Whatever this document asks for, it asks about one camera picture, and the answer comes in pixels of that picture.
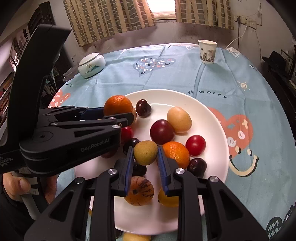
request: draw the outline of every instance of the blue tablecloth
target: blue tablecloth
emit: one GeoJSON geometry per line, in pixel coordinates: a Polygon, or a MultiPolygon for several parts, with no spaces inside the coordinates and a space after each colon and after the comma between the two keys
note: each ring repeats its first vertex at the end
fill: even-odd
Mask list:
{"type": "MultiPolygon", "coordinates": [[[[271,238],[295,206],[296,148],[276,95],[252,63],[217,48],[214,64],[202,64],[198,45],[190,44],[132,48],[104,57],[103,71],[89,79],[77,74],[51,106],[99,107],[110,96],[154,88],[196,98],[226,133],[231,155],[226,185],[271,238]]],[[[73,178],[73,170],[61,174],[59,191],[73,178]]],[[[175,239],[175,232],[154,238],[175,239]]]]}

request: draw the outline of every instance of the window sill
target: window sill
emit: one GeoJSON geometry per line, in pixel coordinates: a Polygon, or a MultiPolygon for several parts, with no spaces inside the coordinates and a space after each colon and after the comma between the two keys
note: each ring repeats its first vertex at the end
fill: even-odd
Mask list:
{"type": "Polygon", "coordinates": [[[154,12],[153,14],[155,20],[176,19],[176,13],[173,11],[154,12]]]}

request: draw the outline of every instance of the human hand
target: human hand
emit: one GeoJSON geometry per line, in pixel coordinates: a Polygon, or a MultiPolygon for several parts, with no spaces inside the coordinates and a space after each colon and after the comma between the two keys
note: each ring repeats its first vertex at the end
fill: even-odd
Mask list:
{"type": "MultiPolygon", "coordinates": [[[[57,192],[58,175],[47,177],[47,187],[44,191],[45,199],[51,203],[57,192]]],[[[3,174],[3,186],[8,196],[15,201],[21,201],[21,195],[28,193],[31,189],[30,183],[24,177],[14,177],[11,172],[3,174]]]]}

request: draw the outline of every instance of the beige curtain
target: beige curtain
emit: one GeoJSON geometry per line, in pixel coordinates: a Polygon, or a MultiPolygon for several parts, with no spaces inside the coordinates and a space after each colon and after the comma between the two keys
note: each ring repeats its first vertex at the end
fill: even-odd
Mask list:
{"type": "Polygon", "coordinates": [[[175,0],[175,3],[177,22],[233,30],[229,0],[175,0]]]}
{"type": "Polygon", "coordinates": [[[63,0],[79,46],[156,25],[146,0],[63,0]]]}

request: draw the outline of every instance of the white paper cup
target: white paper cup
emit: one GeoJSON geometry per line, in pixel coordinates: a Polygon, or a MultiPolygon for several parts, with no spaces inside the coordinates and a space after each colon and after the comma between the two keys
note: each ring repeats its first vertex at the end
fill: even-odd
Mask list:
{"type": "Polygon", "coordinates": [[[205,64],[213,64],[216,54],[217,43],[209,40],[199,40],[200,61],[205,64]]]}

